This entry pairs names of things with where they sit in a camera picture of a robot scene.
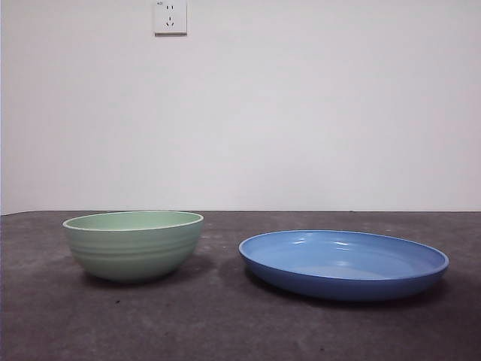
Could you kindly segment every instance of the blue plate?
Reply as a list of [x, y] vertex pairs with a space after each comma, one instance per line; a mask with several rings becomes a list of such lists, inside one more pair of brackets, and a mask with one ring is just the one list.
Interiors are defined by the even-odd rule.
[[360, 232], [272, 232], [243, 241], [239, 251], [250, 270], [269, 284], [342, 301], [420, 293], [449, 265], [444, 253], [424, 244]]

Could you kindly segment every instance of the wall socket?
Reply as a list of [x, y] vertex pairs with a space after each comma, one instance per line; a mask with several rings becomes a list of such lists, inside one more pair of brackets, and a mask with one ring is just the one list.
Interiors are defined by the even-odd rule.
[[187, 0], [157, 0], [153, 11], [156, 34], [187, 34]]

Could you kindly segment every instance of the ceramic bowl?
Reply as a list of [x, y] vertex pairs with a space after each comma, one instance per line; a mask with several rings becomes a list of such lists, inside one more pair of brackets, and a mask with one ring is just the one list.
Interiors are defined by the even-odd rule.
[[176, 211], [93, 214], [63, 223], [75, 260], [111, 281], [148, 281], [175, 270], [194, 251], [204, 218]]
[[433, 247], [360, 232], [272, 232], [247, 239], [239, 251], [250, 270], [274, 286], [341, 301], [411, 296], [440, 280], [449, 265]]

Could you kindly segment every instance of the bowl rim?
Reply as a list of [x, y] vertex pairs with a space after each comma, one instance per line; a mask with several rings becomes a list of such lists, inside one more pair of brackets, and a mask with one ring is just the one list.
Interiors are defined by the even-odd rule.
[[[410, 276], [400, 276], [400, 277], [392, 277], [392, 278], [342, 278], [342, 277], [333, 277], [333, 276], [324, 276], [324, 275], [311, 275], [311, 274], [306, 274], [302, 272], [296, 272], [291, 269], [285, 269], [285, 268], [279, 268], [276, 266], [272, 265], [267, 265], [265, 263], [261, 263], [259, 261], [256, 261], [253, 259], [245, 250], [244, 250], [244, 245], [247, 242], [253, 241], [256, 238], [261, 238], [265, 235], [272, 235], [272, 234], [277, 234], [277, 233], [290, 233], [290, 232], [318, 232], [318, 233], [323, 233], [323, 232], [336, 232], [336, 233], [354, 233], [354, 234], [361, 234], [361, 235], [371, 235], [371, 236], [376, 236], [376, 237], [381, 237], [381, 238], [390, 238], [390, 239], [395, 239], [397, 241], [404, 241], [412, 244], [416, 244], [421, 247], [426, 247], [430, 250], [433, 250], [435, 253], [440, 254], [444, 262], [442, 265], [433, 268], [432, 270], [428, 272], [422, 272], [422, 273], [416, 273], [415, 275], [410, 275]], [[435, 275], [439, 272], [445, 271], [448, 266], [449, 266], [449, 257], [444, 253], [438, 250], [437, 248], [428, 246], [427, 244], [415, 242], [415, 241], [410, 241], [405, 238], [399, 238], [399, 237], [393, 237], [390, 235], [379, 235], [376, 233], [369, 233], [369, 232], [356, 232], [356, 231], [343, 231], [343, 230], [336, 230], [336, 229], [289, 229], [285, 231], [275, 231], [275, 232], [267, 232], [267, 233], [262, 233], [260, 235], [254, 235], [253, 237], [249, 237], [248, 239], [243, 240], [238, 247], [239, 253], [241, 256], [245, 257], [246, 259], [257, 263], [258, 265], [262, 265], [267, 268], [271, 268], [277, 271], [282, 271], [282, 272], [287, 272], [293, 275], [301, 275], [301, 276], [308, 276], [308, 277], [314, 277], [314, 278], [323, 278], [323, 279], [330, 279], [330, 280], [338, 280], [338, 281], [365, 281], [365, 282], [381, 282], [381, 281], [397, 281], [397, 280], [408, 280], [408, 279], [413, 279], [413, 278], [420, 278], [420, 277], [425, 277], [429, 275]]]
[[[158, 227], [150, 227], [150, 228], [132, 228], [132, 229], [96, 229], [96, 228], [83, 228], [83, 227], [75, 227], [70, 226], [67, 223], [71, 222], [72, 220], [79, 220], [82, 218], [89, 218], [89, 217], [97, 217], [97, 216], [104, 216], [106, 214], [129, 214], [129, 213], [180, 213], [180, 214], [193, 214], [198, 216], [197, 220], [193, 220], [192, 222], [185, 222], [185, 223], [178, 223], [172, 224], [169, 226], [158, 226]], [[155, 229], [169, 229], [175, 227], [182, 227], [182, 226], [189, 226], [191, 224], [200, 223], [204, 220], [204, 216], [202, 214], [194, 213], [194, 212], [184, 212], [184, 211], [125, 211], [125, 212], [104, 212], [104, 213], [95, 213], [95, 214], [87, 214], [86, 216], [79, 216], [70, 218], [62, 223], [67, 229], [73, 229], [77, 231], [92, 231], [92, 232], [133, 232], [133, 231], [150, 231]]]

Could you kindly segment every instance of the dark gray surface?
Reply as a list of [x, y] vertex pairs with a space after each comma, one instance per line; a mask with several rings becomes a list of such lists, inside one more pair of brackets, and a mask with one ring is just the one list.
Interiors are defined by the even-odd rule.
[[[481, 213], [202, 211], [195, 254], [137, 286], [92, 278], [74, 263], [61, 223], [89, 213], [2, 217], [3, 359], [481, 359]], [[309, 299], [258, 281], [238, 256], [245, 238], [283, 229], [408, 238], [441, 249], [451, 265], [409, 299]]]

